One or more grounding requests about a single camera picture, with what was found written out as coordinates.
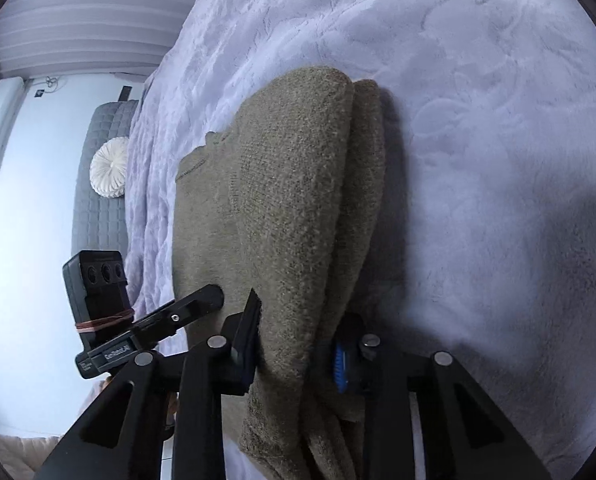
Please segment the olive brown knit sweater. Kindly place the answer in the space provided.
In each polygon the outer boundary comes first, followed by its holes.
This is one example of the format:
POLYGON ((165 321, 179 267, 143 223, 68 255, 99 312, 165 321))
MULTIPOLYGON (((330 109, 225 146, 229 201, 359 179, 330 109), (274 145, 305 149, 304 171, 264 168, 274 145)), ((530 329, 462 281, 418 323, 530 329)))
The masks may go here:
POLYGON ((223 430, 270 479, 353 479, 341 424, 362 408, 324 363, 363 268, 386 155, 376 82, 330 67, 277 77, 210 132, 177 173, 176 295, 220 286, 222 310, 189 326, 214 334, 250 294, 261 300, 261 365, 226 396, 223 430))

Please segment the grey quilted headboard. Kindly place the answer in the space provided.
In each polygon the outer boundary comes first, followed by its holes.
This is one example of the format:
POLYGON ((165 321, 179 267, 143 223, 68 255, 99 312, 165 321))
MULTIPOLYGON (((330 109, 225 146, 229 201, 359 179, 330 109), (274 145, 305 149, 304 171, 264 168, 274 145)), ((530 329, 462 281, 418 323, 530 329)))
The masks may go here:
POLYGON ((75 185, 71 250, 127 250, 124 193, 128 137, 138 102, 98 106, 85 136, 75 185))

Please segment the white round pleated cushion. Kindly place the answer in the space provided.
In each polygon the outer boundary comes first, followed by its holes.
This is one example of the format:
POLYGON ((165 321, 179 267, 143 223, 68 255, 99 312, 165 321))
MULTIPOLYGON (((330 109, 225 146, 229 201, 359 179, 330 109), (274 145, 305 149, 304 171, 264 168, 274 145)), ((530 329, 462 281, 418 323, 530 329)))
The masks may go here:
POLYGON ((124 195, 128 159, 128 137, 117 136, 107 141, 92 156, 89 165, 89 183, 104 198, 124 195))

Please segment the grey striped curtain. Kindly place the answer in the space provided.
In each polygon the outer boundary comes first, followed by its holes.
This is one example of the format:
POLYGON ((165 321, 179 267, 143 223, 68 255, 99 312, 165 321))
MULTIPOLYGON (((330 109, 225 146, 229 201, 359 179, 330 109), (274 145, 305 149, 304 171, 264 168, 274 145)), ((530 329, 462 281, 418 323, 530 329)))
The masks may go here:
POLYGON ((7 0, 0 9, 0 76, 149 76, 195 0, 7 0))

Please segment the lavender plush bed blanket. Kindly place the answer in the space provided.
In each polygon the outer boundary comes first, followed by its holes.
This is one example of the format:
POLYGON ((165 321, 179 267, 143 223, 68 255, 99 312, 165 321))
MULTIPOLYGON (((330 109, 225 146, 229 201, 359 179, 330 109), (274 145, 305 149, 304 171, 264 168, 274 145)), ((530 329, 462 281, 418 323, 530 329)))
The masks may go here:
POLYGON ((173 296, 179 161, 273 78, 383 91, 383 209, 357 288, 451 351, 555 479, 596 445, 596 27, 577 0, 196 0, 130 133, 138 314, 173 296))

